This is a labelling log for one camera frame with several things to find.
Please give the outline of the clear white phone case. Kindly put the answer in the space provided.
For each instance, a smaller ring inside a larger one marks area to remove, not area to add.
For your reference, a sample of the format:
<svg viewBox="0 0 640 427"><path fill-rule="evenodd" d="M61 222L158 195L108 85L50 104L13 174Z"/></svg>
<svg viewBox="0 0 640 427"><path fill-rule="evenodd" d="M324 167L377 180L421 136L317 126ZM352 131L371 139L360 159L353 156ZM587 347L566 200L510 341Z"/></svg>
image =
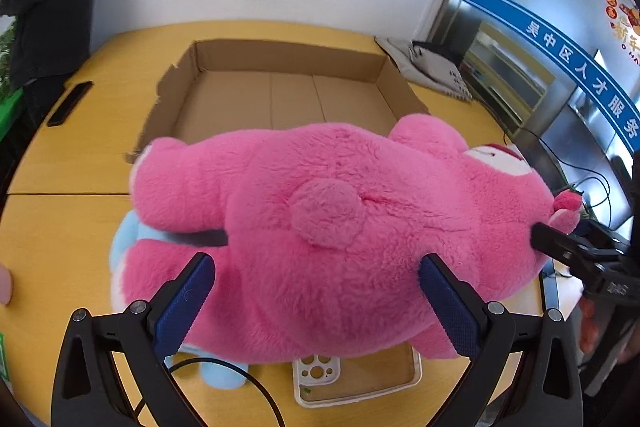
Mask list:
<svg viewBox="0 0 640 427"><path fill-rule="evenodd" d="M360 358L309 355L292 364L294 398L305 409L339 407L412 388L421 357L408 343Z"/></svg>

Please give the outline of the grey canvas tote bag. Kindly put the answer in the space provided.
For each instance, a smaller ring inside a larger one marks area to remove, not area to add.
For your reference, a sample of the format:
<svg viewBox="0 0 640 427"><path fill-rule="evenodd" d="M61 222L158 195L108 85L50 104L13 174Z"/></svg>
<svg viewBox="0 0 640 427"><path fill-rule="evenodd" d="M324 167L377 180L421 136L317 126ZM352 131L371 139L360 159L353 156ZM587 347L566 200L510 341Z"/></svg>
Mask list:
<svg viewBox="0 0 640 427"><path fill-rule="evenodd" d="M459 101L473 100L454 62L429 49L425 42L383 37L374 41L410 82Z"/></svg>

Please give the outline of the shallow brown cardboard box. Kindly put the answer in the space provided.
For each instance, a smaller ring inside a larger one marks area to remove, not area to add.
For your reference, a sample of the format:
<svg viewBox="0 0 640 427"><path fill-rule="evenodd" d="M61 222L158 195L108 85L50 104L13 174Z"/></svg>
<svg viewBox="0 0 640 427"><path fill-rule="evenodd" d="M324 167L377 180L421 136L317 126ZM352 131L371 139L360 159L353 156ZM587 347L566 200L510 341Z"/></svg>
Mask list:
<svg viewBox="0 0 640 427"><path fill-rule="evenodd" d="M425 113L384 54L269 40L195 41L156 85L156 100L127 160L153 140L188 144L240 129L346 122L386 135Z"/></svg>

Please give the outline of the large pink plush bear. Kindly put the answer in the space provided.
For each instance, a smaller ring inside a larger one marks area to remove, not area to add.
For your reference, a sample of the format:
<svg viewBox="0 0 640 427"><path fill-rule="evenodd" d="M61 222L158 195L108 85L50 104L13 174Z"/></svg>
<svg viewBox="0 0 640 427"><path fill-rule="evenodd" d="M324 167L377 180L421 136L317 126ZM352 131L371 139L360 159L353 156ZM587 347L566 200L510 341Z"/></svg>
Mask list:
<svg viewBox="0 0 640 427"><path fill-rule="evenodd" d="M486 300L506 299L546 261L530 245L533 226L570 233L582 207L510 150L469 147L425 114L388 135L308 124L157 139L129 191L142 225L226 233L209 249L215 283L183 344L246 364L401 343L451 359L420 288L422 258L441 257Z"/></svg>

